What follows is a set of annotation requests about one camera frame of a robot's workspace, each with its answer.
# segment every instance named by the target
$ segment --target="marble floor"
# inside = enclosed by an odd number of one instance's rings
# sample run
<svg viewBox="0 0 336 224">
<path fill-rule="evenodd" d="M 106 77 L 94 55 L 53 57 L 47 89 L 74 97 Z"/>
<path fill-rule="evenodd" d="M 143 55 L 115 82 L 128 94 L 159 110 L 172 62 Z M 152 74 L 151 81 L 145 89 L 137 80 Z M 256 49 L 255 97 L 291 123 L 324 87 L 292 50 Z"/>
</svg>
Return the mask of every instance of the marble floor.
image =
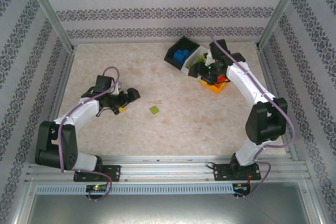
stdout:
<svg viewBox="0 0 336 224">
<path fill-rule="evenodd" d="M 173 43 L 81 44 L 78 46 L 59 115 L 73 108 L 108 66 L 120 70 L 126 90 L 141 98 L 119 115 L 105 111 L 78 133 L 80 151 L 95 155 L 231 155 L 246 139 L 250 108 L 231 82 L 215 94 L 163 59 Z M 208 43 L 201 44 L 208 48 Z M 240 52 L 265 85 L 255 45 L 228 43 Z M 114 70 L 107 75 L 116 77 Z M 149 110 L 156 105 L 159 113 Z M 281 139 L 275 144 L 282 144 Z M 267 149 L 264 154 L 284 154 Z"/>
</svg>

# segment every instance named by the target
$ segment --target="yellow object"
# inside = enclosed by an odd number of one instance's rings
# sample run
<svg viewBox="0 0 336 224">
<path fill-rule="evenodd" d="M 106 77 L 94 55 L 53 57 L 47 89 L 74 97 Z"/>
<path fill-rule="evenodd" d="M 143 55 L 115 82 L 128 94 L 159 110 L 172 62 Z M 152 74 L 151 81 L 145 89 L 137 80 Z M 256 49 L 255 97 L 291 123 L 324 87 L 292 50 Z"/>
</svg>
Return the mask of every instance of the yellow object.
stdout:
<svg viewBox="0 0 336 224">
<path fill-rule="evenodd" d="M 121 113 L 121 112 L 124 112 L 127 109 L 127 107 L 124 107 L 124 108 L 120 107 L 118 109 L 119 109 L 119 112 Z"/>
<path fill-rule="evenodd" d="M 215 85 L 208 85 L 205 81 L 199 80 L 200 84 L 206 86 L 211 91 L 215 92 L 216 94 L 219 94 L 219 92 L 225 87 L 227 82 L 222 82 L 221 84 L 215 84 Z"/>
</svg>

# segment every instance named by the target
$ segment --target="orange object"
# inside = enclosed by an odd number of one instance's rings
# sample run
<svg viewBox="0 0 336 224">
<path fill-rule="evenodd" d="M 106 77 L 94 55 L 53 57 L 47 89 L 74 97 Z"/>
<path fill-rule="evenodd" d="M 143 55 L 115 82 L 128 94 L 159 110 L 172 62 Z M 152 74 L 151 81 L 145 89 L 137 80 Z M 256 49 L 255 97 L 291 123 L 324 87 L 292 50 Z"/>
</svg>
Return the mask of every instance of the orange object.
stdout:
<svg viewBox="0 0 336 224">
<path fill-rule="evenodd" d="M 206 86 L 208 89 L 212 90 L 213 92 L 215 92 L 216 94 L 219 94 L 219 92 L 225 87 L 225 85 L 227 84 L 227 82 L 222 82 L 219 84 L 215 84 L 215 85 L 208 85 L 205 81 L 203 80 L 199 80 L 200 84 Z"/>
</svg>

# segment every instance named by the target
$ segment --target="floral pattern wall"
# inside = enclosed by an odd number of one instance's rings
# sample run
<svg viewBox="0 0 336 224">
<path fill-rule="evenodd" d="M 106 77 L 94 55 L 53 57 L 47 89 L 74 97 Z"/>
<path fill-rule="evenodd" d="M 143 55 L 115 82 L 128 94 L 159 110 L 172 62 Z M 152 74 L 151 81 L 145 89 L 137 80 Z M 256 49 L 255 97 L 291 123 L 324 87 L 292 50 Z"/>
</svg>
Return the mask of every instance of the floral pattern wall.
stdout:
<svg viewBox="0 0 336 224">
<path fill-rule="evenodd" d="M 74 44 L 258 41 L 279 0 L 50 0 Z"/>
<path fill-rule="evenodd" d="M 68 52 L 37 0 L 0 0 L 0 223 L 11 218 Z"/>
<path fill-rule="evenodd" d="M 264 48 L 328 223 L 336 222 L 336 0 L 291 0 Z"/>
</svg>

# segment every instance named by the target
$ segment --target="small green block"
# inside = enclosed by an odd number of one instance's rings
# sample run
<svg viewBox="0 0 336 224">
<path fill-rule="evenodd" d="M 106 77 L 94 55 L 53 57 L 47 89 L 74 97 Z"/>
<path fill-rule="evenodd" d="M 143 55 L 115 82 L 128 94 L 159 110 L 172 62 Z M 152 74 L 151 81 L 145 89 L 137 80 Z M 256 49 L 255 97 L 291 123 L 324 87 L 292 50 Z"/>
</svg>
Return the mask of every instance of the small green block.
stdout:
<svg viewBox="0 0 336 224">
<path fill-rule="evenodd" d="M 153 115 L 157 114 L 160 111 L 159 108 L 156 106 L 151 107 L 149 110 L 152 112 Z"/>
</svg>

